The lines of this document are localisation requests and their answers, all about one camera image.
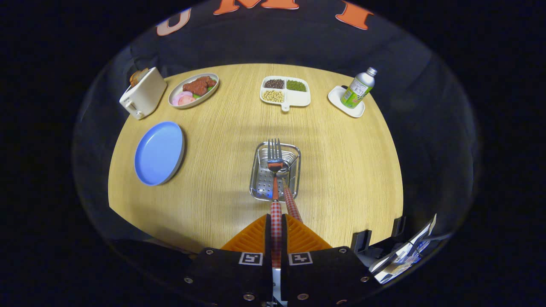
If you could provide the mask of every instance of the bottle cap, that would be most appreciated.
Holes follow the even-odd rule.
[[[370,76],[375,76],[377,74],[377,70],[374,68],[374,67],[370,67],[368,68],[368,70],[366,71],[366,74],[370,75]]]

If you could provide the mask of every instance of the bolt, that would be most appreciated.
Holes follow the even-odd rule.
[[[254,296],[254,294],[251,294],[251,293],[246,293],[245,295],[242,296],[245,300],[254,300],[256,297]]]

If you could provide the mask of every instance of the round table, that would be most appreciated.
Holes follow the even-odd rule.
[[[171,107],[172,89],[200,73],[217,74],[218,90],[192,108]],[[261,82],[269,75],[306,80],[311,104],[284,113],[279,105],[262,102]],[[220,248],[269,213],[270,203],[253,198],[248,187],[256,146],[280,138],[301,150],[295,202],[305,225],[331,246],[350,246],[352,234],[366,229],[372,230],[370,244],[390,237],[393,220],[402,215],[402,177],[387,124],[371,95],[364,98],[360,118],[327,98],[336,85],[352,79],[283,64],[225,65],[166,78],[157,109],[142,120],[129,116],[117,139],[108,179],[110,207],[168,244],[193,252]],[[146,186],[134,170],[135,150],[146,131],[162,121],[182,128],[185,156],[170,181]]]

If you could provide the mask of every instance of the wire basket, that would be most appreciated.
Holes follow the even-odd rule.
[[[284,202],[284,186],[281,178],[284,178],[287,182],[292,197],[296,198],[298,195],[301,152],[294,145],[281,143],[281,154],[287,167],[277,172],[277,183],[279,201]],[[268,142],[265,141],[256,147],[256,153],[254,154],[249,186],[250,194],[255,199],[272,201],[273,179],[273,172],[268,169]]]

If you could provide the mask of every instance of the bottle label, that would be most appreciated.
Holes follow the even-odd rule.
[[[349,87],[351,88],[351,90],[353,90],[355,94],[357,94],[357,97],[360,99],[364,97],[364,95],[366,94],[366,90],[368,89],[368,87],[362,84],[362,82],[358,81],[357,78],[354,78],[353,82]]]
[[[341,97],[341,103],[350,109],[354,109],[370,90],[370,87],[362,84],[357,78],[354,78],[349,88],[345,91],[345,94]]]

